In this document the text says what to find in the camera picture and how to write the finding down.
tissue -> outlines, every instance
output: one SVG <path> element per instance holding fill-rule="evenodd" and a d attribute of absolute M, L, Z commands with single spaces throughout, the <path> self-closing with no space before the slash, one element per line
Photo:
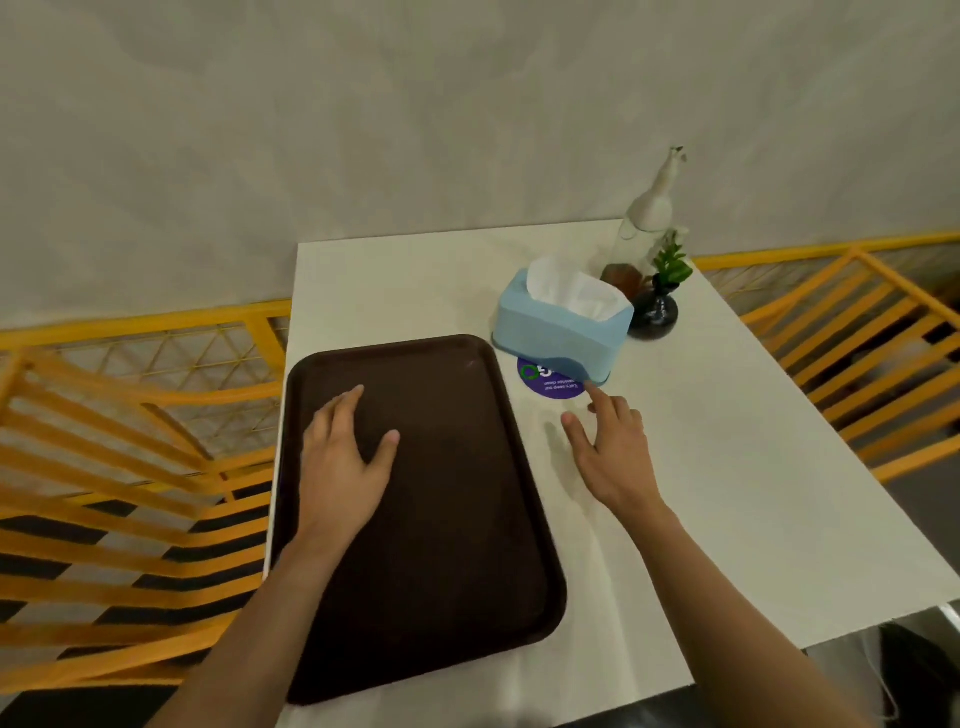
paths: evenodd
<path fill-rule="evenodd" d="M 608 321 L 631 305 L 609 283 L 588 276 L 569 261 L 553 255 L 530 264 L 527 292 L 536 301 L 558 305 L 592 321 Z"/>

plant pot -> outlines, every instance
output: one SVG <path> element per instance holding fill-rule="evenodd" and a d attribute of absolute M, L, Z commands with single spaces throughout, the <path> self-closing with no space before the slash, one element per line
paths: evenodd
<path fill-rule="evenodd" d="M 647 288 L 634 299 L 634 319 L 630 323 L 630 335 L 647 341 L 666 336 L 680 317 L 677 302 L 670 296 L 680 286 L 664 283 L 660 274 L 653 276 L 651 282 L 653 288 Z"/>

left hand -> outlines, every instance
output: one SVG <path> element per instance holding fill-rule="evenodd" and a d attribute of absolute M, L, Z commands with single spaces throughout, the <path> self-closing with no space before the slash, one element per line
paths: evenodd
<path fill-rule="evenodd" d="M 333 398 L 303 433 L 297 540 L 338 556 L 380 504 L 400 442 L 400 433 L 390 430 L 370 465 L 363 461 L 353 432 L 353 413 L 362 396 L 361 384 Z"/>

hand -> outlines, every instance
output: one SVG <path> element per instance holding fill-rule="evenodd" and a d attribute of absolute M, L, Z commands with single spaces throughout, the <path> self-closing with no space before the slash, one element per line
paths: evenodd
<path fill-rule="evenodd" d="M 339 556 L 380 504 L 400 442 L 400 433 L 390 430 L 370 465 L 364 463 L 353 433 L 353 413 L 362 396 L 361 384 L 333 398 L 303 433 L 297 539 Z"/>
<path fill-rule="evenodd" d="M 587 392 L 593 400 L 588 409 L 597 416 L 596 445 L 572 412 L 564 412 L 561 422 L 589 491 L 621 522 L 663 506 L 640 413 L 591 382 Z"/>

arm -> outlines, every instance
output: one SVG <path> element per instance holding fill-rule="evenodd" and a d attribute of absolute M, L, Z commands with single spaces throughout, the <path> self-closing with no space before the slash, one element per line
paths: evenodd
<path fill-rule="evenodd" d="M 595 445 L 575 415 L 562 417 L 577 467 L 590 492 L 636 544 L 713 715 L 723 725 L 741 728 L 866 728 L 869 724 L 736 590 L 664 504 L 639 412 L 593 385 L 588 391 L 590 411 L 597 416 Z"/>
<path fill-rule="evenodd" d="M 363 462 L 353 435 L 362 395 L 357 387 L 314 416 L 303 435 L 297 536 L 150 728 L 276 724 L 326 585 L 390 480 L 399 433 L 384 435 L 370 465 Z"/>

